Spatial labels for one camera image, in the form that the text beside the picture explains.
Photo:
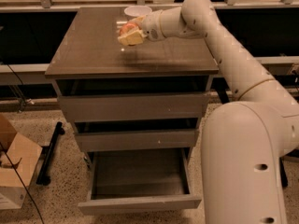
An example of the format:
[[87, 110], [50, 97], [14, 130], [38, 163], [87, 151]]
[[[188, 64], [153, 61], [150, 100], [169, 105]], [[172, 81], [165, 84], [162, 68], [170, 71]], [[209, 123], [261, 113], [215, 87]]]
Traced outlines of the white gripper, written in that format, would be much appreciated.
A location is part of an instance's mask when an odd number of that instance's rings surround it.
[[118, 37], [118, 40], [124, 46], [134, 46], [142, 44], [147, 36], [147, 39], [150, 41], [161, 41], [165, 39], [163, 35], [160, 17], [162, 15], [161, 10], [151, 12], [146, 16], [139, 16], [131, 19], [131, 22], [134, 22], [138, 25], [141, 24], [141, 30], [135, 30]]

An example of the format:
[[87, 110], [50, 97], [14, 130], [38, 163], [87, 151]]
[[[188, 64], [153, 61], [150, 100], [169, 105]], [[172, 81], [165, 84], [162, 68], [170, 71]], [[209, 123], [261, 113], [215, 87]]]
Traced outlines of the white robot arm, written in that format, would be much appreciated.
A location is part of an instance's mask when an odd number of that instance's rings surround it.
[[125, 46], [200, 35], [233, 93], [206, 119], [206, 224], [287, 224], [279, 159], [299, 146], [299, 104], [221, 24], [210, 0], [184, 0], [126, 22]]

